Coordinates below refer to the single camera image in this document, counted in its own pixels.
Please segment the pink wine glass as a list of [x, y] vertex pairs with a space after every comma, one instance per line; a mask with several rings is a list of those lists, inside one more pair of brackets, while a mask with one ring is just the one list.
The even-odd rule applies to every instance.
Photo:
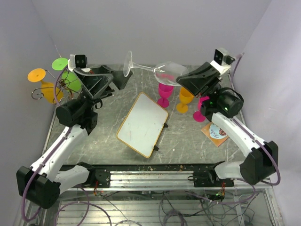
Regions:
[[157, 100], [157, 103], [161, 107], [167, 108], [169, 106], [168, 98], [172, 95], [173, 90], [174, 90], [173, 86], [165, 85], [163, 83], [160, 83], [158, 85], [158, 94], [160, 98]]
[[198, 111], [195, 111], [195, 113], [193, 114], [193, 119], [196, 121], [196, 122], [203, 122], [206, 117], [201, 113], [201, 106], [202, 106], [202, 103], [206, 100], [208, 100], [209, 97], [206, 96], [206, 97], [201, 97], [198, 101]]

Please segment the clear wine glass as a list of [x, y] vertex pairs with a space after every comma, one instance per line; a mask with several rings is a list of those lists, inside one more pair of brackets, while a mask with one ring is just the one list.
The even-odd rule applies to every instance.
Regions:
[[132, 58], [132, 51], [128, 51], [123, 65], [124, 77], [127, 77], [129, 75], [132, 68], [138, 68], [152, 72], [155, 79], [159, 83], [168, 86], [180, 87], [181, 85], [176, 82], [176, 79], [182, 75], [189, 73], [188, 69], [185, 66], [171, 61], [160, 63], [155, 67], [148, 67], [134, 63]]

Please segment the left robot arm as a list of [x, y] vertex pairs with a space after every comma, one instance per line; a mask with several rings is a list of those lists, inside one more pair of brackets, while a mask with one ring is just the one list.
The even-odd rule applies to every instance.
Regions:
[[102, 99], [112, 96], [113, 83], [117, 89], [125, 88], [130, 76], [123, 71], [92, 68], [84, 71], [74, 68], [73, 72], [82, 84], [80, 94], [56, 108], [59, 123], [65, 128], [49, 149], [30, 167], [22, 166], [16, 173], [18, 191], [22, 200], [29, 200], [43, 209], [52, 207], [60, 194], [82, 185], [91, 187], [96, 181], [95, 168], [80, 162], [67, 171], [61, 167], [74, 148], [97, 126], [96, 109], [102, 107]]

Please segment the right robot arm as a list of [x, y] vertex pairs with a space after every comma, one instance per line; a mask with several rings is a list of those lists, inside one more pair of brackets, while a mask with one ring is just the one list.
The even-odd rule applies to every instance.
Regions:
[[198, 69], [179, 76], [176, 82], [195, 97], [208, 96], [201, 106], [201, 113], [214, 125], [222, 129], [242, 151], [245, 159], [235, 162], [220, 162], [214, 171], [208, 173], [207, 180], [218, 186], [224, 179], [239, 179], [250, 185], [265, 183], [265, 178], [276, 173], [278, 185], [281, 181], [278, 168], [278, 146], [267, 142], [253, 133], [237, 119], [244, 99], [233, 88], [218, 86], [221, 76], [229, 71], [230, 65], [215, 61], [205, 62]]

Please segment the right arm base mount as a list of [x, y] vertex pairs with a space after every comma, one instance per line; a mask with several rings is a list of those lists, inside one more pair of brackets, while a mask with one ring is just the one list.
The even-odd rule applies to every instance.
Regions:
[[192, 181], [194, 187], [233, 187], [233, 180], [221, 179], [217, 176], [215, 172], [216, 166], [220, 165], [224, 161], [215, 164], [201, 164], [201, 167], [197, 171], [193, 171], [191, 176], [188, 176], [188, 180]]

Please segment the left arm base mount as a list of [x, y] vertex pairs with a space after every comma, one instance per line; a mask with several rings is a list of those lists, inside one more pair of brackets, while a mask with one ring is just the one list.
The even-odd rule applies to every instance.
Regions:
[[84, 180], [83, 183], [81, 183], [81, 185], [83, 185], [84, 187], [110, 187], [111, 174], [107, 169], [96, 167], [85, 162], [80, 162], [77, 164], [77, 166], [84, 167], [89, 172], [87, 178]]

